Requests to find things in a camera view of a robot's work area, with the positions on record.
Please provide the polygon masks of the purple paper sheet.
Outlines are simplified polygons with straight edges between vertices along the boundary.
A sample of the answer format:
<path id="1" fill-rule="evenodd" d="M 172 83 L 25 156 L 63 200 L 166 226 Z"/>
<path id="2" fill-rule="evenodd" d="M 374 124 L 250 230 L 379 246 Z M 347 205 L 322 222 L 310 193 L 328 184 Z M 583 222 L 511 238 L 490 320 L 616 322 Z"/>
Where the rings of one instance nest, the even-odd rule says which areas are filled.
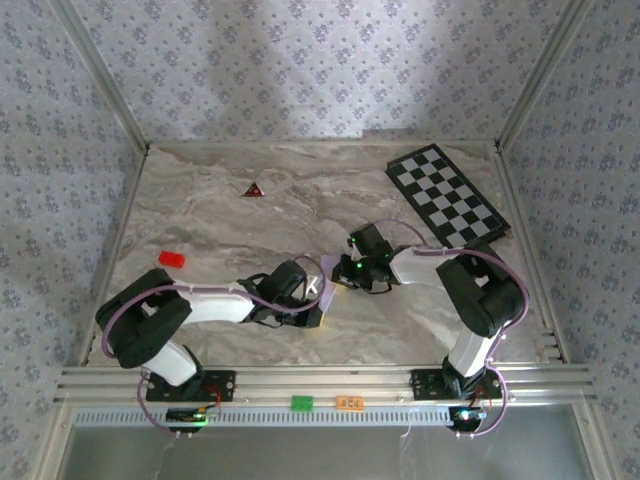
<path id="1" fill-rule="evenodd" d="M 333 270 L 340 260 L 340 255 L 323 255 L 320 259 L 326 282 L 324 292 L 320 295 L 319 308 L 324 314 L 329 312 L 335 297 L 344 290 L 344 286 L 332 281 Z"/>

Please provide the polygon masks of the black white chessboard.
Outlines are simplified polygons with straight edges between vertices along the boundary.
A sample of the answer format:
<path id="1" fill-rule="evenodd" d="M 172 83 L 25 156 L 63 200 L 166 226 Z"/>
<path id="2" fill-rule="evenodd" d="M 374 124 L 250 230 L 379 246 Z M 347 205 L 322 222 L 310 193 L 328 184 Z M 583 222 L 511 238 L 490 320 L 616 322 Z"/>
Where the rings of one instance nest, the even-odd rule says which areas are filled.
<path id="1" fill-rule="evenodd" d="M 504 237 L 510 224 L 437 145 L 392 160 L 386 175 L 447 248 Z"/>

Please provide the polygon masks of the aluminium mounting rail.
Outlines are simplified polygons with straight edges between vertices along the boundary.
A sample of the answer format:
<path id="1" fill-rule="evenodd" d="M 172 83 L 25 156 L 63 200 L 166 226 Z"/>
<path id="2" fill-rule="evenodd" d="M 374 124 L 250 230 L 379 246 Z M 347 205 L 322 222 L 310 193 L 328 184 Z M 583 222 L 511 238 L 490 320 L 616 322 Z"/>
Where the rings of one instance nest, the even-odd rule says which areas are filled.
<path id="1" fill-rule="evenodd" d="M 499 363 L 507 399 L 514 406 L 554 405 L 597 395 L 589 369 L 579 364 Z M 413 401 L 411 366 L 238 366 L 232 406 L 285 406 L 294 395 L 330 406 L 337 396 L 362 397 L 367 406 Z M 75 406 L 136 403 L 140 374 L 116 367 L 69 367 L 62 371 L 54 401 Z"/>

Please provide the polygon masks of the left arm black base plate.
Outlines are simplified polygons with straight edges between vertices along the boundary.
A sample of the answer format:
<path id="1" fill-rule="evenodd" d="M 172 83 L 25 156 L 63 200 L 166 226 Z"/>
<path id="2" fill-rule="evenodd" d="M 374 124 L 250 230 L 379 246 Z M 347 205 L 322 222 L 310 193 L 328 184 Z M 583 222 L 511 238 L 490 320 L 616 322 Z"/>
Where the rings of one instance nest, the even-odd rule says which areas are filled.
<path id="1" fill-rule="evenodd" d="M 159 375 L 150 375 L 145 399 L 166 403 L 231 402 L 235 391 L 236 372 L 233 370 L 202 370 L 180 386 L 172 386 Z"/>

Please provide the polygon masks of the aluminium table edge rail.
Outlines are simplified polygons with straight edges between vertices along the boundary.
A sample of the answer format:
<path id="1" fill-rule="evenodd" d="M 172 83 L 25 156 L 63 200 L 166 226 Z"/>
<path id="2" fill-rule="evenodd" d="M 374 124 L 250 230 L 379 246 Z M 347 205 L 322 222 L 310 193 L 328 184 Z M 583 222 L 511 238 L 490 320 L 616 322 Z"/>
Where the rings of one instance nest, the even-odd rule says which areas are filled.
<path id="1" fill-rule="evenodd" d="M 94 302 L 89 312 L 88 324 L 83 331 L 82 344 L 73 362 L 73 365 L 76 367 L 85 366 L 92 351 L 92 344 L 96 335 L 96 330 L 98 329 L 98 326 L 95 322 L 95 314 L 108 297 L 109 285 L 116 263 L 118 261 L 118 255 L 124 237 L 124 232 L 126 230 L 126 225 L 129 220 L 131 208 L 140 183 L 140 178 L 144 169 L 145 162 L 149 155 L 149 151 L 150 145 L 146 144 L 145 149 L 141 153 L 140 159 L 136 162 L 133 173 L 127 178 L 127 182 L 125 184 L 126 196 L 124 197 L 122 208 L 120 210 L 119 216 L 117 217 L 117 229 L 115 230 L 115 233 L 109 237 L 109 240 L 106 244 L 106 253 L 108 254 L 108 256 L 106 257 L 106 263 L 104 267 L 99 272 L 98 279 L 100 280 L 100 283 L 98 284 L 97 293 L 94 297 Z"/>
<path id="2" fill-rule="evenodd" d="M 541 325 L 541 340 L 537 348 L 538 356 L 547 363 L 570 363 L 570 355 L 561 325 L 553 306 L 541 260 L 533 234 L 529 227 L 525 209 L 519 199 L 516 184 L 499 146 L 492 155 L 494 168 L 503 191 L 514 237 L 518 243 L 519 255 L 523 263 L 532 305 Z"/>
<path id="3" fill-rule="evenodd" d="M 267 147 L 267 146 L 427 146 L 435 143 L 450 148 L 482 150 L 493 149 L 495 141 L 492 139 L 355 139 L 355 138 L 339 138 L 339 139 L 304 139 L 304 140 L 258 140 L 258 141 L 166 141 L 151 142 L 149 147 L 159 149 L 183 149 L 188 147 L 194 148 L 216 148 L 216 147 Z"/>

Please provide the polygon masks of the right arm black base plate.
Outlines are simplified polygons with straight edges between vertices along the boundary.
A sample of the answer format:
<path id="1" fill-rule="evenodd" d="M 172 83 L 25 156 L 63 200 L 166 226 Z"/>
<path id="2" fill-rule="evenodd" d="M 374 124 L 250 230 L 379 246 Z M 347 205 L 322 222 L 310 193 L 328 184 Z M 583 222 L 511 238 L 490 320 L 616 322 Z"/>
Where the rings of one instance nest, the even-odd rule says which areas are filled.
<path id="1" fill-rule="evenodd" d="M 414 369 L 410 373 L 409 385 L 416 401 L 470 400 L 477 390 L 487 399 L 503 397 L 497 374 L 486 369 L 472 377 L 461 377 L 440 368 Z"/>

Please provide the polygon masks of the aluminium frame post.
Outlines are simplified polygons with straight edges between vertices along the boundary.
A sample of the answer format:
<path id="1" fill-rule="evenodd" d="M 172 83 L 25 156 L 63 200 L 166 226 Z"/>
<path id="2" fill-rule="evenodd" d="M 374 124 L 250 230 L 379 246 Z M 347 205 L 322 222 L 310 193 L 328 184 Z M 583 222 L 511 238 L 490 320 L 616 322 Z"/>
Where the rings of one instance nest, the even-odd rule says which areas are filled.
<path id="1" fill-rule="evenodd" d="M 48 2 L 128 139 L 137 150 L 146 153 L 148 142 L 145 135 L 72 0 L 48 0 Z"/>
<path id="2" fill-rule="evenodd" d="M 495 139 L 500 154 L 508 152 L 544 92 L 563 55 L 579 32 L 596 0 L 567 0 L 551 29 L 523 89 Z"/>

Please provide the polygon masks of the aluminium frame leg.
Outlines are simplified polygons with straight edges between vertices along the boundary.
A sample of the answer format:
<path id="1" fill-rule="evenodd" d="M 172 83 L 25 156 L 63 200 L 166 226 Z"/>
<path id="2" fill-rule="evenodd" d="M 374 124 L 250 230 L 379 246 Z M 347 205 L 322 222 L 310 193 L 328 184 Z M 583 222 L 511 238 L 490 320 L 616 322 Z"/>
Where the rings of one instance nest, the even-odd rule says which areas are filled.
<path id="1" fill-rule="evenodd" d="M 56 480 L 74 422 L 75 409 L 65 404 L 51 411 L 31 480 Z"/>
<path id="2" fill-rule="evenodd" d="M 615 480 L 609 470 L 604 443 L 592 408 L 587 402 L 581 401 L 573 405 L 573 411 L 594 480 Z"/>

